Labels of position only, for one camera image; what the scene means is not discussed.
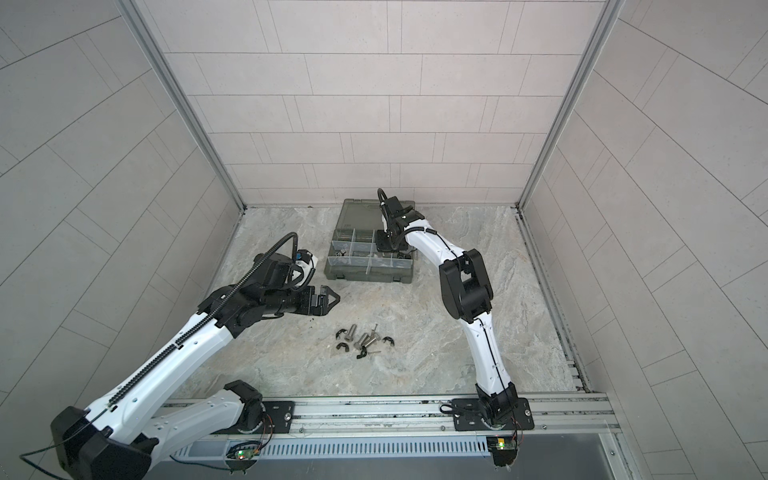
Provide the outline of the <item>aluminium corner profile right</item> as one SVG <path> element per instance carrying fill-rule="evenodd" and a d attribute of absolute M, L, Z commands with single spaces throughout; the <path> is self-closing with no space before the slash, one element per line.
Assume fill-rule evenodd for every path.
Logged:
<path fill-rule="evenodd" d="M 540 182 L 557 142 L 567 126 L 570 115 L 574 111 L 580 95 L 585 88 L 591 72 L 594 70 L 601 51 L 615 25 L 624 5 L 622 0 L 609 0 L 605 3 L 595 28 L 590 35 L 584 53 L 577 65 L 576 71 L 569 83 L 563 101 L 557 111 L 553 124 L 547 134 L 542 150 L 534 164 L 531 176 L 527 181 L 517 209 L 523 211 L 531 202 L 534 191 Z"/>

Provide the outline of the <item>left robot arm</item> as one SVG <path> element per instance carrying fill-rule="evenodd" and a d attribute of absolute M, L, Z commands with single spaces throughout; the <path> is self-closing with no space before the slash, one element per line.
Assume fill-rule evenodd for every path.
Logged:
<path fill-rule="evenodd" d="M 324 316 L 340 301 L 315 288 L 312 255 L 259 254 L 236 284 L 212 292 L 182 330 L 130 378 L 87 408 L 51 423 L 59 466 L 73 479 L 141 479 L 161 460 L 212 433 L 267 433 L 262 394 L 242 380 L 172 414 L 159 409 L 207 359 L 262 320 Z"/>

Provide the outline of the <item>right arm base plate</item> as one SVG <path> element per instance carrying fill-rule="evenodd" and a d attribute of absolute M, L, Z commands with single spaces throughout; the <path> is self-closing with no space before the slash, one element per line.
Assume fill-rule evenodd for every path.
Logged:
<path fill-rule="evenodd" d="M 459 432 L 535 429 L 531 407 L 523 397 L 512 404 L 502 405 L 497 412 L 493 412 L 491 406 L 484 406 L 476 397 L 449 400 L 441 404 L 439 410 L 452 418 L 454 428 Z"/>

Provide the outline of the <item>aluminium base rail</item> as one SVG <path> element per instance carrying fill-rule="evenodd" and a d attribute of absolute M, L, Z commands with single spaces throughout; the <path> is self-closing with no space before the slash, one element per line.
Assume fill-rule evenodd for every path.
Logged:
<path fill-rule="evenodd" d="M 535 434 L 619 433 L 621 427 L 605 394 L 584 392 L 524 393 L 528 405 L 515 414 L 516 424 L 490 429 L 475 414 L 443 413 L 456 400 L 471 407 L 469 394 L 400 396 L 267 397 L 276 424 L 273 440 L 321 438 L 486 437 L 515 432 Z"/>

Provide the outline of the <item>green plastic organizer box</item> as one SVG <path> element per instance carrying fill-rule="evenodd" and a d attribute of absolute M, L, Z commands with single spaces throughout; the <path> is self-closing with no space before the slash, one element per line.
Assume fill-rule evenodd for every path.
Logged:
<path fill-rule="evenodd" d="M 329 280 L 410 284 L 415 252 L 379 252 L 375 233 L 384 224 L 377 200 L 346 199 L 333 231 L 324 273 Z M 353 257 L 337 257 L 350 250 Z"/>

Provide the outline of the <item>small electronics board right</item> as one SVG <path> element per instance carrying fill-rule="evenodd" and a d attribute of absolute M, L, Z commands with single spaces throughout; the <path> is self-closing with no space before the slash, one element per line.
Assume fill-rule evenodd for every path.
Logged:
<path fill-rule="evenodd" d="M 519 443 L 516 437 L 488 436 L 486 443 L 495 467 L 509 468 L 515 463 L 519 453 Z"/>

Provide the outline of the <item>white ventilation grille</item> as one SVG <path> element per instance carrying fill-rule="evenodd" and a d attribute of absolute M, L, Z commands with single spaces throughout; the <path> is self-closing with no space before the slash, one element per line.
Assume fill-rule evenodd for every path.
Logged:
<path fill-rule="evenodd" d="M 219 464 L 236 440 L 203 440 L 174 457 L 184 462 Z M 276 438 L 261 449 L 258 460 L 363 458 L 488 457 L 486 440 L 470 436 Z"/>

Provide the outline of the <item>aluminium corner profile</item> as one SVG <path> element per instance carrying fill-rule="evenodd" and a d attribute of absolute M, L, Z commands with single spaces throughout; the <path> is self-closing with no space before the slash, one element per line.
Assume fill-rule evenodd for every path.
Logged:
<path fill-rule="evenodd" d="M 169 62 L 166 60 L 157 41 L 150 32 L 148 24 L 144 20 L 136 3 L 134 1 L 126 0 L 116 0 L 115 3 L 197 146 L 210 163 L 218 178 L 224 184 L 225 189 L 234 200 L 240 212 L 244 213 L 247 209 L 246 204 L 243 202 L 231 176 L 227 172 L 208 134 L 205 132 L 189 98 L 183 92 L 181 85 L 172 72 Z"/>
<path fill-rule="evenodd" d="M 574 111 L 580 95 L 585 88 L 591 72 L 594 70 L 601 51 L 615 25 L 624 5 L 622 0 L 609 0 L 605 3 L 595 28 L 590 35 L 584 53 L 577 65 L 576 71 L 569 83 L 563 101 L 557 111 L 553 124 L 547 134 L 542 150 L 534 164 L 531 176 L 527 181 L 517 209 L 523 211 L 531 202 L 534 191 L 540 182 L 557 142 L 567 126 L 570 115 Z"/>

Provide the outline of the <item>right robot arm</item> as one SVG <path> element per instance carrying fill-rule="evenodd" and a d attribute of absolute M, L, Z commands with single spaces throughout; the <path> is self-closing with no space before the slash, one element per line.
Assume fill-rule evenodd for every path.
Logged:
<path fill-rule="evenodd" d="M 377 190 L 384 228 L 375 232 L 383 253 L 420 252 L 438 270 L 440 293 L 448 314 L 461 325 L 476 372 L 479 413 L 492 429 L 534 428 L 527 400 L 518 395 L 503 364 L 492 321 L 494 297 L 481 253 L 446 240 L 412 206 Z"/>

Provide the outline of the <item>small electronics board left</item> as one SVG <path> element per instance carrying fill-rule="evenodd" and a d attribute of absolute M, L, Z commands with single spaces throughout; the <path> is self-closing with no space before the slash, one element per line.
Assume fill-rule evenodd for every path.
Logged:
<path fill-rule="evenodd" d="M 250 462 L 256 461 L 260 455 L 263 443 L 260 441 L 248 441 L 235 444 L 225 454 L 228 461 Z"/>

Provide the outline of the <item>aluminium corner profile left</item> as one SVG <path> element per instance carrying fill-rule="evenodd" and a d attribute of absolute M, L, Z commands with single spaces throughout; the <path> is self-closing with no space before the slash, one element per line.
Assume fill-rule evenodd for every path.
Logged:
<path fill-rule="evenodd" d="M 227 172 L 208 134 L 205 132 L 189 98 L 183 92 L 181 85 L 172 72 L 169 62 L 166 60 L 157 41 L 150 32 L 148 24 L 144 20 L 136 3 L 134 1 L 126 0 L 116 0 L 115 3 L 197 146 L 210 163 L 218 178 L 224 184 L 225 189 L 234 200 L 240 212 L 244 213 L 247 209 L 246 204 L 243 202 L 231 176 Z"/>

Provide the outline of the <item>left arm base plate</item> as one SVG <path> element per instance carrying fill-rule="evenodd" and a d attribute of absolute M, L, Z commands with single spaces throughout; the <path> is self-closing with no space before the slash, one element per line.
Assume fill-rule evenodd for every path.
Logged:
<path fill-rule="evenodd" d="M 287 434 L 295 410 L 293 401 L 261 401 L 247 404 L 234 428 L 238 433 Z"/>

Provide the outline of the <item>small electronics board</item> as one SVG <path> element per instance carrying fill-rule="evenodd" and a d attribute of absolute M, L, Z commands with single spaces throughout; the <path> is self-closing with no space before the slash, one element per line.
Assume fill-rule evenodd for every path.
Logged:
<path fill-rule="evenodd" d="M 235 444 L 225 454 L 228 461 L 250 462 L 256 461 L 260 455 L 263 443 L 260 441 L 248 441 Z"/>
<path fill-rule="evenodd" d="M 515 463 L 519 453 L 519 443 L 516 437 L 488 436 L 486 443 L 495 467 L 509 468 Z"/>

